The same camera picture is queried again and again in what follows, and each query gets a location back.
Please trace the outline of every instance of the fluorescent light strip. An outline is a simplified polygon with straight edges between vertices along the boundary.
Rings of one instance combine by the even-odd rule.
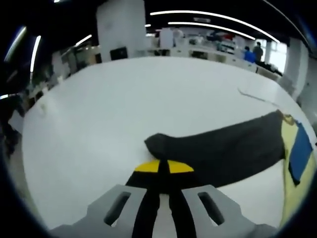
[[[35,57],[36,57],[36,51],[38,51],[39,43],[41,40],[41,36],[38,36],[35,40],[34,48],[33,48],[33,53],[32,53],[32,58],[31,58],[31,68],[30,72],[33,72],[34,69],[34,62],[35,62]]]
[[[92,35],[86,36],[84,39],[80,40],[79,42],[77,42],[75,44],[75,47],[79,46],[81,43],[83,43],[84,41],[88,40],[89,38],[91,38]]]
[[[23,27],[20,30],[20,32],[18,33],[18,35],[16,36],[16,38],[14,39],[12,45],[10,46],[10,48],[9,48],[5,58],[4,58],[4,61],[8,61],[11,58],[15,48],[17,47],[18,43],[21,41],[21,39],[25,33],[26,33],[26,27]]]
[[[247,34],[244,34],[240,31],[235,31],[226,27],[222,27],[222,26],[216,26],[216,25],[210,25],[210,24],[205,24],[205,23],[197,23],[197,22],[169,22],[169,25],[194,25],[194,26],[206,26],[206,27],[212,27],[212,28],[217,28],[217,29],[221,29],[221,30],[225,30],[225,31],[230,31],[236,34],[239,34],[241,36],[250,38],[251,40],[255,40],[254,37],[249,36]]]
[[[17,74],[18,74],[18,71],[15,70],[15,71],[10,75],[10,77],[6,80],[6,82],[7,82],[7,83],[10,82],[10,81],[14,78],[14,76],[16,76]]]
[[[270,35],[269,33],[261,30],[260,28],[251,25],[247,22],[238,20],[236,18],[230,17],[230,16],[225,16],[225,15],[221,15],[221,14],[216,14],[216,13],[211,13],[211,12],[205,12],[205,11],[190,11],[190,10],[173,10],[173,11],[157,11],[157,12],[151,12],[150,15],[154,16],[154,15],[162,15],[162,14],[171,14],[171,13],[191,13],[191,14],[202,14],[202,15],[209,15],[209,16],[217,16],[217,17],[221,17],[221,18],[225,18],[231,21],[235,21],[235,22],[239,22],[243,25],[249,26],[259,32],[261,32],[262,34],[270,37],[272,40],[274,40],[277,43],[280,43],[280,41],[278,39],[276,39],[275,37],[273,37],[272,35]]]
[[[0,100],[1,100],[1,99],[5,99],[5,98],[7,98],[7,97],[9,97],[9,95],[8,95],[8,94],[6,94],[6,95],[2,95],[2,96],[0,96]]]

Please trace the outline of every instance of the wall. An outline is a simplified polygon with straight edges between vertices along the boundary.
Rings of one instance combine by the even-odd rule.
[[[308,68],[308,49],[304,43],[295,38],[290,39],[290,47],[287,50],[286,65],[283,81],[290,81],[294,87],[294,92],[291,93],[294,100],[301,94],[305,82]]]
[[[143,0],[110,0],[98,7],[98,39],[103,62],[110,61],[110,51],[127,47],[129,58],[144,49],[145,9]]]
[[[89,52],[86,49],[83,49],[82,51],[78,51],[76,54],[76,58],[78,62],[87,63],[88,56],[89,56]]]
[[[195,28],[195,27],[179,27],[179,29],[185,34],[188,35],[207,35],[207,33],[213,32],[213,30],[209,28]]]
[[[302,110],[317,133],[317,60],[309,58],[306,84],[300,96]]]

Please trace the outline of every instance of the office desk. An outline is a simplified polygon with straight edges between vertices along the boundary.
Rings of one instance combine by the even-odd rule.
[[[145,50],[139,50],[137,52],[138,52],[140,57],[148,57],[148,56],[155,56],[154,52],[155,51],[159,52],[161,50],[162,50],[162,48],[147,48]],[[235,55],[225,53],[225,52],[220,52],[220,51],[217,51],[216,49],[213,49],[213,48],[208,47],[208,46],[183,45],[180,47],[173,47],[173,48],[166,49],[166,50],[170,51],[170,54],[168,56],[189,57],[189,58],[192,57],[191,54],[194,51],[202,52],[202,53],[206,53],[207,60],[225,63],[225,64],[233,65],[233,66],[236,66],[239,68],[243,68],[247,71],[260,74],[260,75],[267,77],[267,78],[270,78],[274,81],[277,81],[280,78],[280,75],[278,75],[276,73],[272,73],[271,71],[269,71],[261,66],[258,66],[255,63],[247,62],[243,59],[236,57]]]
[[[45,94],[25,116],[28,186],[49,229],[72,224],[86,215],[89,204],[125,184],[135,167],[151,159],[143,142],[148,136],[193,135],[277,109],[290,112],[311,141],[316,139],[303,112],[278,84],[238,67],[174,57],[89,66]],[[279,225],[281,163],[219,189],[251,221]]]

